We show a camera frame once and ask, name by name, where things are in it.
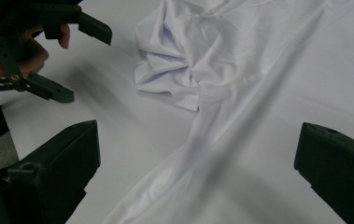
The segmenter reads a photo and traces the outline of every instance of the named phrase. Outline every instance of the white fabric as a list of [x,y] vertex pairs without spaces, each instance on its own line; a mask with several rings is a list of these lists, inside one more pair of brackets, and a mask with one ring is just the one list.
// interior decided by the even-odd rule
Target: white fabric
[[292,164],[304,121],[354,133],[354,1],[164,0],[136,37],[136,87],[198,112],[104,224],[342,223]]

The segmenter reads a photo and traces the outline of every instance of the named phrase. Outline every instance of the white cloth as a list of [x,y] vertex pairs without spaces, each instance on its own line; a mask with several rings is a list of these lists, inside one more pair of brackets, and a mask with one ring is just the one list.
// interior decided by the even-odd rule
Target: white cloth
[[198,112],[104,224],[342,223],[292,164],[304,121],[354,130],[354,1],[164,0],[136,37],[136,87]]

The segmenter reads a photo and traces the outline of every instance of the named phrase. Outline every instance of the human hand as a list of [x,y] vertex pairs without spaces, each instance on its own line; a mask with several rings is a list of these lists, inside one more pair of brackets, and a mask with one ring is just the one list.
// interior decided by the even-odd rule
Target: human hand
[[[33,34],[40,31],[43,31],[43,27],[38,25],[25,31],[21,37],[24,50],[27,53],[27,57],[25,57],[23,60],[17,61],[17,65],[24,77],[28,77],[32,73],[38,73],[43,68],[45,61],[49,57],[49,53],[36,40],[32,38]],[[61,33],[62,37],[58,40],[58,43],[63,49],[68,49],[70,29],[67,24],[61,25]],[[7,74],[0,61],[0,77],[6,76]]]

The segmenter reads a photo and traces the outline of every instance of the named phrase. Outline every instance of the wrinkled fabric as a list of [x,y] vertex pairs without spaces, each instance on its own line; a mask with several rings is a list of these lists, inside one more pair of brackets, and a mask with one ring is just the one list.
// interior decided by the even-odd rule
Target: wrinkled fabric
[[[146,54],[135,69],[136,87],[170,93],[176,106],[197,111],[196,119],[185,144],[137,183],[103,223],[319,223],[304,210],[309,205],[294,207],[288,203],[293,199],[277,205],[277,190],[261,194],[271,190],[244,156],[246,148],[255,151],[253,134],[266,133],[261,127],[277,108],[276,96],[288,77],[310,83],[323,76],[327,83],[324,78],[337,75],[340,85],[354,80],[334,66],[354,64],[345,60],[354,57],[350,15],[354,3],[346,0],[162,1],[136,27],[138,47]],[[329,43],[324,51],[321,41]],[[339,58],[326,54],[340,46],[346,49]],[[328,55],[328,61],[311,64],[306,52]],[[308,64],[318,64],[323,74],[305,77],[298,68]],[[308,118],[310,112],[302,114]],[[289,161],[293,156],[288,154]],[[285,166],[292,172],[292,164]],[[327,220],[340,222],[335,215]]]

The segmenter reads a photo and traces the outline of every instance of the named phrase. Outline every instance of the screw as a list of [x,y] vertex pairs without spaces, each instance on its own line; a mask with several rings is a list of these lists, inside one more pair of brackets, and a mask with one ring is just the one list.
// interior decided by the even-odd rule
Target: screw
[[13,81],[18,81],[18,80],[20,80],[20,77],[18,75],[13,75],[13,76],[11,76],[11,79]]

